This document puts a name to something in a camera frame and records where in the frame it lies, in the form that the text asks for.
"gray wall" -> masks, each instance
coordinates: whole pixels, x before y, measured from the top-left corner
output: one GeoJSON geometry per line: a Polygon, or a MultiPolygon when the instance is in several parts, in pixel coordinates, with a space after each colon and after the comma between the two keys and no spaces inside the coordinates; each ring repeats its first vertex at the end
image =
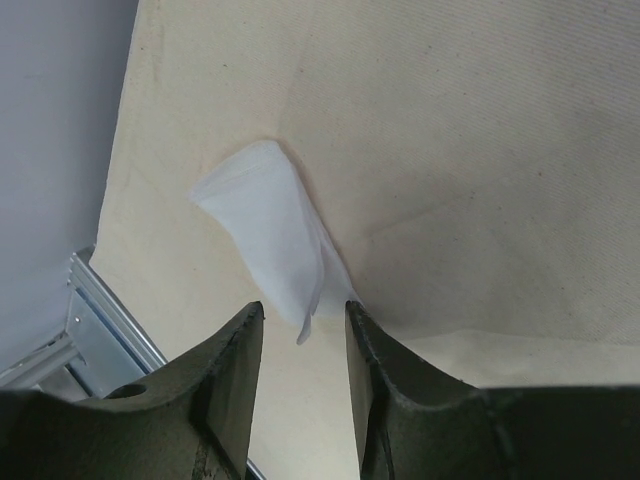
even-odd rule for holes
{"type": "Polygon", "coordinates": [[[0,3],[0,370],[63,328],[95,241],[137,2],[0,3]]]}

